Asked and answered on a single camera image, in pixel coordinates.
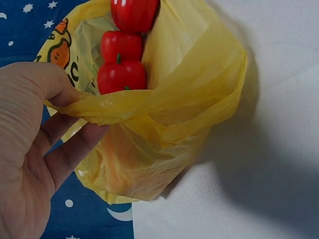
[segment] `human hand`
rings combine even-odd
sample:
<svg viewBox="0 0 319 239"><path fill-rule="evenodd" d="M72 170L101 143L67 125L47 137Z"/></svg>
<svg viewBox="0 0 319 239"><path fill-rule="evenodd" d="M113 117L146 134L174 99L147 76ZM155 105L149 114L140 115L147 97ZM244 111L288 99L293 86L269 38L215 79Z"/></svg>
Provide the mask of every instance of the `human hand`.
<svg viewBox="0 0 319 239"><path fill-rule="evenodd" d="M59 113L42 126L44 100L66 106L78 100L64 70L49 63L0 68L0 238L38 239L50 199L106 132L87 123L46 154L77 121Z"/></svg>

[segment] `green stem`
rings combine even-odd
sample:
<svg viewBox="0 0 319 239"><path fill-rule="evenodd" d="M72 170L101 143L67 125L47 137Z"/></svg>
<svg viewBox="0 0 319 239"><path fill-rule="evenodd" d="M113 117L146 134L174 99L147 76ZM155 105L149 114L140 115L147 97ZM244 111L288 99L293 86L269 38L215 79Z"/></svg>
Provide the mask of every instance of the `green stem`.
<svg viewBox="0 0 319 239"><path fill-rule="evenodd" d="M120 64L121 63L121 54L118 54L118 57L116 58L116 63Z"/></svg>

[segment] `bell pepper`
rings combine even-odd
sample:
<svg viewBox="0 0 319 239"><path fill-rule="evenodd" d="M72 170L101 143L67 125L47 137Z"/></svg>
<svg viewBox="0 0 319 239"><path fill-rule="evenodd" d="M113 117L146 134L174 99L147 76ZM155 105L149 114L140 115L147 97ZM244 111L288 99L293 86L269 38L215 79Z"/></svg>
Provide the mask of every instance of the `bell pepper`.
<svg viewBox="0 0 319 239"><path fill-rule="evenodd" d="M106 31L102 36L101 53L106 63L116 63L119 53L122 61L140 61L143 55L142 35Z"/></svg>
<svg viewBox="0 0 319 239"><path fill-rule="evenodd" d="M140 61L121 61L121 55L118 54L116 63L105 63L100 67L98 88L101 95L147 89L145 68Z"/></svg>
<svg viewBox="0 0 319 239"><path fill-rule="evenodd" d="M115 25L126 33L148 32L160 0L111 0L111 13Z"/></svg>

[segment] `blue star-patterned fabric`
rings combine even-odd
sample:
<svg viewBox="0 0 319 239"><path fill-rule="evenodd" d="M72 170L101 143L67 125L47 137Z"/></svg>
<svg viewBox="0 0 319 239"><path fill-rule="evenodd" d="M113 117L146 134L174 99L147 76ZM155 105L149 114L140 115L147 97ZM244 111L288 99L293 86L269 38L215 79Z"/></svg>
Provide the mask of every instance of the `blue star-patterned fabric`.
<svg viewBox="0 0 319 239"><path fill-rule="evenodd" d="M0 1L0 67L33 61L53 28L76 5L86 1ZM44 108L42 121L48 118ZM42 239L134 238L132 205L108 205L84 188L74 173L51 202L51 215Z"/></svg>

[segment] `yellow plastic bag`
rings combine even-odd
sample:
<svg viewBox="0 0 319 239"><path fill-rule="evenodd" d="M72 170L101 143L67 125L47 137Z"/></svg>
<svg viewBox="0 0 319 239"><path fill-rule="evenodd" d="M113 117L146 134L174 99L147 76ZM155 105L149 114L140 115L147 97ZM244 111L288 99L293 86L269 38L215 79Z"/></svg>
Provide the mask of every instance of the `yellow plastic bag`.
<svg viewBox="0 0 319 239"><path fill-rule="evenodd" d="M110 0L73 9L36 59L62 66L82 91L78 102L55 108L82 118L64 141L87 121L111 125L75 170L84 186L109 203L155 198L192 162L211 126L230 118L240 100L246 53L213 9L204 0L160 3L142 59L149 90L98 93L101 37L115 29Z"/></svg>

